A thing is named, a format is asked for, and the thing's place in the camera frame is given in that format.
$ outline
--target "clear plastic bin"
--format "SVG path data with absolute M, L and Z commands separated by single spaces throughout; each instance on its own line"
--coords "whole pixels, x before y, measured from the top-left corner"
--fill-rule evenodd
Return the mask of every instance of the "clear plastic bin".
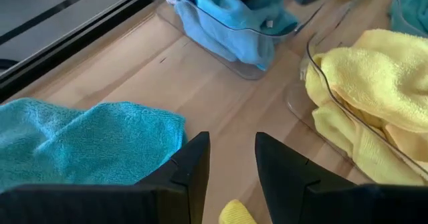
M 342 109 L 349 118 L 353 118 L 365 128 L 369 129 L 373 134 L 381 139 L 382 143 L 387 145 L 399 158 L 407 163 L 415 172 L 427 180 L 428 171 L 417 164 L 414 160 L 401 152 L 394 144 L 382 137 L 378 132 L 372 129 L 369 125 L 365 124 L 363 120 L 359 119 L 353 114 L 345 105 L 341 104 L 335 98 L 333 91 L 328 87 L 328 81 L 321 68 L 318 67 L 313 57 L 317 53 L 326 53 L 327 51 L 336 47 L 349 47 L 368 29 L 390 29 L 390 7 L 391 4 L 401 6 L 399 0 L 351 0 L 334 15 L 329 15 L 326 18 L 319 19 L 319 21 L 311 22 L 311 27 L 316 31 L 310 38 L 306 45 L 306 53 L 300 64 L 300 79 L 296 80 L 285 92 L 285 101 L 288 108 L 306 125 L 308 125 L 314 132 L 316 132 L 314 120 L 312 118 L 312 111 L 317 106 L 311 101 L 306 92 L 305 79 L 306 70 L 308 65 L 320 75 L 320 79 L 324 81 L 325 86 L 328 88 L 328 94 L 332 101 Z M 405 32 L 411 35 L 418 35 L 421 37 L 428 37 L 425 33 L 415 29 L 409 25 L 401 16 L 397 19 L 401 21 L 402 26 L 405 26 Z M 335 144 L 326 140 L 333 148 L 340 152 L 343 156 L 346 153 L 340 150 Z
M 297 4 L 294 0 L 284 0 L 284 9 L 296 17 L 298 24 L 290 26 L 281 35 L 267 35 L 254 29 L 232 29 L 188 0 L 156 0 L 156 14 L 188 35 L 199 45 L 202 45 L 202 47 L 204 47 L 204 43 L 205 45 L 211 44 L 211 47 L 204 48 L 242 78 L 257 80 L 263 77 L 270 66 L 274 64 L 276 52 L 280 51 L 280 46 L 286 44 L 289 39 L 293 38 L 309 22 L 313 14 L 321 8 L 324 1 L 317 0 L 303 6 Z M 203 37 L 202 39 L 194 39 L 195 36 L 191 36 L 190 32 L 195 31 L 193 35 L 197 37 L 201 35 L 197 33 L 198 30 L 191 29 L 188 23 L 186 23 L 188 26 L 185 26 L 175 9 L 177 3 L 181 4 L 180 7 L 190 8 L 187 11 L 192 11 L 199 18 L 204 30 L 206 30 L 207 26 L 215 29 L 215 37 L 217 39 L 221 39 L 223 36 L 227 36 L 230 39 L 224 42 L 220 41 L 220 46 L 213 43 L 210 39 L 203 39 Z M 242 45 L 245 45 L 245 49 L 240 51 L 239 48 L 242 48 Z M 225 49 L 232 49 L 232 53 L 239 52 L 239 54 L 235 55 L 238 58 L 233 60 L 230 53 L 224 51 Z

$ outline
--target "blue microfiber cloth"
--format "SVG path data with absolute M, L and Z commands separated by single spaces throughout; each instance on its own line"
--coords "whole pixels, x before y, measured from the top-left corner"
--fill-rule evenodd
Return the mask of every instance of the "blue microfiber cloth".
M 205 33 L 205 30 L 201 27 L 199 16 L 203 19 L 208 17 L 203 13 L 198 14 L 201 10 L 193 7 L 190 3 L 185 1 L 176 2 L 174 8 L 175 12 L 182 19 L 184 30 L 189 37 L 228 61 L 234 62 L 237 60 L 233 53 L 222 46 L 217 40 Z
M 415 31 L 401 19 L 404 19 L 421 32 Z M 428 33 L 428 0 L 401 0 L 401 9 L 397 2 L 391 4 L 391 30 L 425 37 Z
M 186 141 L 182 116 L 130 102 L 0 106 L 0 191 L 30 183 L 133 185 Z
M 266 35 L 284 35 L 298 24 L 293 15 L 284 11 L 282 0 L 267 6 L 255 6 L 254 9 L 241 0 L 192 1 L 211 16 L 198 12 L 204 34 L 225 46 L 241 62 L 255 64 L 262 70 L 266 70 L 274 59 L 274 42 L 277 42 L 276 38 Z M 272 26 L 268 27 L 268 21 L 273 23 Z

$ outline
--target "folded cloth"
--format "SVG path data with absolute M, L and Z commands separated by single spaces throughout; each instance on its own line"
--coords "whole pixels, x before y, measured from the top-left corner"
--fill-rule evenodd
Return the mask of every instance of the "folded cloth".
M 297 19 L 284 11 L 282 1 L 255 9 L 250 9 L 241 0 L 193 1 L 208 13 L 198 12 L 199 23 L 208 36 L 225 46 L 241 62 L 255 64 L 263 70 L 269 67 L 275 54 L 274 38 L 264 34 L 283 35 L 297 26 Z
M 401 8 L 397 1 L 391 4 L 391 30 L 425 37 L 428 33 L 428 0 L 400 1 Z
M 133 185 L 180 149 L 185 119 L 130 102 L 73 110 L 31 98 L 0 106 L 0 190 Z
M 238 200 L 226 204 L 220 213 L 219 224 L 256 224 L 245 206 Z
M 428 163 L 428 41 L 383 29 L 363 33 L 352 47 L 314 58 L 335 97 L 422 167 Z M 347 116 L 310 66 L 306 74 L 316 129 L 345 150 L 379 183 L 424 185 L 428 176 Z
M 225 58 L 227 61 L 234 62 L 237 60 L 233 53 L 221 45 L 217 40 L 213 39 L 210 35 L 205 33 L 205 30 L 201 27 L 199 17 L 205 23 L 212 22 L 212 24 L 218 25 L 220 25 L 220 23 L 216 23 L 215 21 L 208 19 L 209 17 L 206 14 L 198 14 L 198 11 L 200 12 L 201 10 L 192 7 L 190 3 L 185 1 L 177 1 L 174 5 L 174 8 L 175 12 L 180 16 L 181 21 L 183 22 L 184 30 L 189 37 L 213 53 L 216 53 Z

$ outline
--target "wood grain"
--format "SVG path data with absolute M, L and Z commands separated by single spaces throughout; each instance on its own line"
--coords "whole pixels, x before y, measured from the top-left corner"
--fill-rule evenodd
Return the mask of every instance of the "wood grain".
M 328 18 L 345 1 L 329 0 L 317 17 Z M 313 11 L 291 8 L 300 15 Z M 247 81 L 155 14 L 137 15 L 131 24 L 115 29 L 114 37 L 93 43 L 10 100 L 30 96 L 72 108 L 131 101 L 182 114 L 189 138 L 204 130 L 211 135 L 203 222 L 217 223 L 225 204 L 239 199 L 258 223 L 271 223 L 255 163 L 257 131 L 267 132 L 351 181 L 369 181 L 299 121 L 284 101 L 288 87 L 298 78 L 304 46 L 317 27 L 309 25 L 280 46 L 264 78 Z

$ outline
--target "yellow microfiber cloth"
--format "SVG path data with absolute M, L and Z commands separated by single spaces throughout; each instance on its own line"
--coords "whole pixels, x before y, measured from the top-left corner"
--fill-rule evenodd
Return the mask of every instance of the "yellow microfiber cloth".
M 376 29 L 352 47 L 318 54 L 335 97 L 422 167 L 428 167 L 428 39 Z M 306 74 L 317 131 L 378 183 L 425 185 L 428 176 L 340 109 L 310 65 Z
M 221 211 L 219 224 L 257 224 L 238 200 L 230 201 Z

